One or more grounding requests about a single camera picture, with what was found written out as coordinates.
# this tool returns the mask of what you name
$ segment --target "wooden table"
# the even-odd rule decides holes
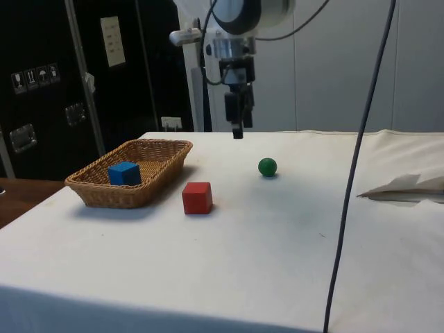
[[[0,178],[0,229],[64,187],[63,182]]]

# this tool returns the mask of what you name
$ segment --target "electrical outlet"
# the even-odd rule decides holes
[[[162,117],[162,127],[164,129],[181,130],[182,119],[180,117]]]

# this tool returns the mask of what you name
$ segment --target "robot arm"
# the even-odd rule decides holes
[[[196,0],[174,1],[188,15],[198,9],[201,14],[210,10],[210,6],[206,8],[204,4],[197,8]],[[230,88],[225,93],[225,113],[235,139],[244,137],[244,127],[253,127],[253,56],[256,54],[257,31],[279,24],[293,12],[293,8],[294,0],[217,0],[214,6],[202,42],[207,55],[219,59],[219,71],[224,78],[221,83]],[[197,42],[201,36],[199,29],[194,28],[172,32],[170,40],[180,46]]]

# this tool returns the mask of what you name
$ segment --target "white panel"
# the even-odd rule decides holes
[[[179,16],[179,24],[181,29],[186,29],[193,26],[193,18],[186,16],[181,10],[178,10],[178,16]],[[185,69],[187,70],[187,83],[188,83],[188,92],[189,92],[189,104],[191,106],[191,114],[193,117],[193,125],[194,130],[196,132],[203,131],[202,128],[200,128],[198,123],[198,116],[197,116],[197,103],[199,101],[195,101],[195,90],[202,90],[202,86],[194,87],[193,82],[193,69],[198,68],[198,47],[197,44],[189,44],[184,45],[182,47],[183,49],[183,58],[185,61]]]
[[[444,1],[402,0],[393,127],[444,131]]]
[[[260,37],[279,36],[293,29],[293,15],[273,28],[260,31]],[[206,57],[209,74],[219,73],[218,61]],[[252,131],[296,129],[294,39],[279,42],[257,41],[256,81],[253,83],[256,106]],[[209,87],[214,131],[231,131],[225,120],[224,93],[227,87]]]
[[[323,0],[299,0],[296,26]],[[334,0],[296,35],[298,130],[357,130],[390,1]],[[375,91],[368,130],[391,127],[398,11]]]

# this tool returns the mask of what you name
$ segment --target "black cable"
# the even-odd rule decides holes
[[[372,82],[370,84],[370,91],[368,92],[366,108],[364,109],[364,114],[361,120],[361,126],[359,127],[359,132],[357,135],[355,151],[353,153],[352,165],[350,167],[350,174],[348,176],[347,189],[345,191],[344,196],[344,204],[342,208],[342,217],[341,217],[341,227],[339,229],[339,239],[338,239],[338,247],[336,249],[336,257],[334,258],[334,266],[332,273],[332,280],[330,282],[330,288],[328,290],[328,298],[327,298],[327,307],[325,308],[325,320],[324,320],[324,330],[323,333],[328,333],[328,324],[330,321],[330,310],[332,308],[332,300],[334,293],[334,285],[336,284],[336,277],[338,275],[339,262],[341,261],[341,253],[342,253],[342,245],[344,240],[344,232],[345,232],[345,220],[347,219],[348,212],[348,203],[350,201],[350,195],[352,192],[353,179],[355,178],[356,166],[358,163],[359,151],[361,149],[362,138],[364,136],[364,132],[366,130],[366,124],[368,119],[368,114],[370,113],[370,107],[372,105],[373,94],[375,93],[376,82],[379,76],[379,68],[381,67],[382,56],[384,55],[384,50],[386,48],[387,39],[389,37],[391,22],[393,20],[393,13],[395,12],[396,0],[391,0],[390,10],[388,12],[387,22],[384,29],[384,35],[382,37],[381,45],[379,46],[379,51],[377,54],[376,65],[373,71]]]
[[[216,3],[217,3],[217,0],[214,0],[213,3],[211,4],[210,9],[208,10],[207,16],[205,17],[205,22],[203,24],[202,37],[200,37],[200,72],[202,73],[202,77],[204,78],[205,82],[207,84],[209,84],[209,85],[221,85],[221,84],[223,84],[225,82],[225,78],[227,77],[228,70],[230,69],[230,66],[225,68],[225,72],[223,73],[223,75],[222,75],[222,77],[221,77],[221,79],[219,81],[211,81],[207,77],[207,74],[206,74],[205,68],[204,68],[204,53],[203,53],[203,49],[205,47],[205,36],[207,35],[208,22],[210,21],[211,14],[213,13],[213,9],[214,9]]]
[[[319,9],[318,9],[316,12],[314,12],[314,14],[313,14],[313,15],[312,15],[307,21],[305,21],[304,23],[302,23],[297,29],[291,31],[290,33],[287,33],[286,35],[283,35],[283,36],[280,36],[280,37],[272,37],[272,38],[260,38],[260,37],[258,37],[258,38],[256,38],[256,40],[262,40],[262,41],[265,41],[265,42],[272,42],[272,41],[274,41],[274,40],[283,40],[283,39],[285,39],[285,38],[287,38],[287,37],[290,37],[290,36],[294,35],[295,33],[298,33],[298,32],[301,31],[306,25],[308,25],[308,23],[310,23],[311,21],[313,21],[313,19],[314,19],[316,16],[318,16],[318,14],[319,14],[320,12],[322,12],[322,9],[324,9],[324,7],[325,7],[325,6],[327,5],[327,3],[329,3],[329,2],[330,2],[330,0],[325,0],[324,3],[319,7]]]

